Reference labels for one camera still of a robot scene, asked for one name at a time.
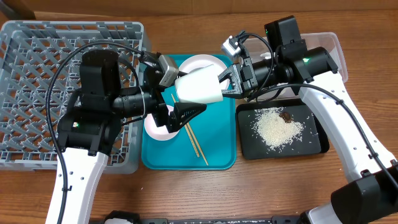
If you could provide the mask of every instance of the wooden floor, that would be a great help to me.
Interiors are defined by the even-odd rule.
[[[84,17],[66,20],[140,21],[153,50],[164,54],[221,53],[229,35],[264,35],[265,23],[291,13],[218,16]],[[398,156],[398,12],[295,13],[301,33],[337,34],[348,67],[346,87],[379,140]],[[54,19],[48,14],[38,19]],[[333,148],[325,155],[246,161],[239,142],[232,168],[218,172],[156,171],[102,176],[92,218],[112,210],[143,218],[255,218],[295,215],[330,199],[346,180]],[[0,172],[0,223],[44,223],[54,171]],[[398,223],[398,215],[378,223]]]

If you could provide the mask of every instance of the black tray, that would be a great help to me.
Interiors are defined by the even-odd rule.
[[[305,123],[302,131],[302,141],[294,140],[292,144],[287,144],[280,151],[269,150],[269,146],[262,141],[261,137],[256,138],[256,131],[252,130],[255,121],[254,110],[264,108],[284,107],[283,112],[292,114],[293,120]],[[242,153],[245,159],[265,159],[277,157],[291,157],[325,153],[329,150],[329,141],[325,130],[319,121],[312,115],[310,109],[301,101],[277,100],[267,103],[246,103],[236,108],[236,119],[238,121]]]

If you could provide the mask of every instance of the wooden chopsticks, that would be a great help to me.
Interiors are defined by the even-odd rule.
[[[193,130],[192,130],[192,128],[191,128],[189,122],[188,122],[186,125],[184,125],[184,128],[185,128],[185,130],[187,131],[189,140],[191,140],[193,149],[195,150],[195,153],[197,154],[197,157],[199,157],[199,153],[198,153],[198,150],[197,150],[197,147],[196,147],[195,143],[193,143],[192,138],[195,140],[195,142],[196,142],[196,144],[197,144],[197,146],[198,146],[198,148],[199,148],[200,154],[201,154],[201,156],[203,157],[203,160],[205,160],[206,165],[208,166],[209,163],[207,163],[207,159],[206,159],[206,157],[205,157],[203,151],[201,150],[201,147],[200,147],[200,145],[199,145],[199,142],[198,142],[198,140],[197,140],[197,137],[196,137],[195,134],[193,133]]]

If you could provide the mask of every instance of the gray plastic crate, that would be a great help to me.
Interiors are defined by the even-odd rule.
[[[56,169],[57,154],[45,122],[45,93],[60,62],[77,47],[96,40],[110,40],[150,51],[150,42],[139,22],[9,21],[0,31],[0,170]],[[138,55],[108,45],[131,62],[139,79],[143,68]],[[73,90],[79,88],[76,55],[61,72],[52,93],[54,127],[66,110]],[[122,85],[134,86],[131,71],[120,66]],[[106,173],[132,173],[141,155],[142,121],[126,125],[115,141]]]

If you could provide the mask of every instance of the blue tray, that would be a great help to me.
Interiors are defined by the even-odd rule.
[[[193,55],[169,55],[178,66]],[[224,55],[214,55],[226,66],[231,61]],[[162,95],[168,105],[174,105],[171,94],[177,97],[174,86]],[[211,103],[202,114],[193,118],[190,125],[198,139],[208,166],[195,150],[185,128],[171,140],[156,141],[146,131],[142,137],[142,161],[150,169],[158,170],[223,170],[230,168],[236,160],[235,100],[224,98]]]

